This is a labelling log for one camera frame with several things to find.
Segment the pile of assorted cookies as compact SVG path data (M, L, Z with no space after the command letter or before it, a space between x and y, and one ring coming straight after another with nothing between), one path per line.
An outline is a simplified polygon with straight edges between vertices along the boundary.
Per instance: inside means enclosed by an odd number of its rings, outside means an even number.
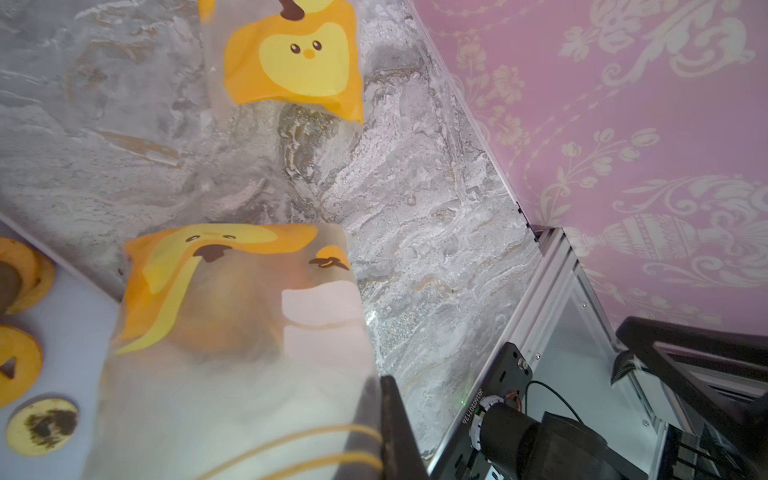
M1 314L22 313L43 300L56 278L54 263L39 250L15 239L1 239ZM1 406L22 399L37 383L43 348L32 334L1 326ZM41 457L63 448L79 424L78 408L62 398L32 401L15 411L6 442L15 453Z

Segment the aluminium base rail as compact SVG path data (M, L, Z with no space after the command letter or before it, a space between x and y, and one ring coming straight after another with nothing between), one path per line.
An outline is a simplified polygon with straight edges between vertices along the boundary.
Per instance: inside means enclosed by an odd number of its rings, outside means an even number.
M543 260L437 447L434 479L500 479L468 438L473 409L488 395L539 420L581 418L648 479L724 479L709 437L673 391L635 364L612 383L623 345L563 229L537 239Z

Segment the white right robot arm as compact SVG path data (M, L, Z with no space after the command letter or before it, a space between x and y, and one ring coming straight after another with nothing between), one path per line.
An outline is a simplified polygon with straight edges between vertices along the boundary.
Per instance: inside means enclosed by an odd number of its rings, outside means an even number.
M617 330L646 372L710 427L693 436L669 427L653 479L764 479L767 476L767 397L726 398L683 365L669 344L698 351L726 373L765 371L767 339L628 317ZM642 473L609 448L577 414L546 412L535 420L498 395L481 400L469 437L474 449L507 479L637 479Z

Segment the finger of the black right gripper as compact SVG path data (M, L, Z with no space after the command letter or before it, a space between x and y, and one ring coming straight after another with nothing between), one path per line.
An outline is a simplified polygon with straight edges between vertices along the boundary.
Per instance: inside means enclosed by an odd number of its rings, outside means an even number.
M723 373L767 380L765 337L674 325L628 317L616 336L665 386L724 435L749 460L767 469L767 396L744 405L725 398L686 368L663 344L692 350Z

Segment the ziploc bag with yellow chick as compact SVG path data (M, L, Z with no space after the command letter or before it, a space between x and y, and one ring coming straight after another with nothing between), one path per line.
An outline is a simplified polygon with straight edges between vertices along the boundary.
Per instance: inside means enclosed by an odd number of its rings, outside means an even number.
M355 2L201 1L213 115L260 101L301 104L348 122L364 119Z

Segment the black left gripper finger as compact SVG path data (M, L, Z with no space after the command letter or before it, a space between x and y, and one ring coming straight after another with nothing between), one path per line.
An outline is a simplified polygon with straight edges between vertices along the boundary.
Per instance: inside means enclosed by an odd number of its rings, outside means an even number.
M405 406L392 376L383 376L381 425L383 475L386 480L428 480Z

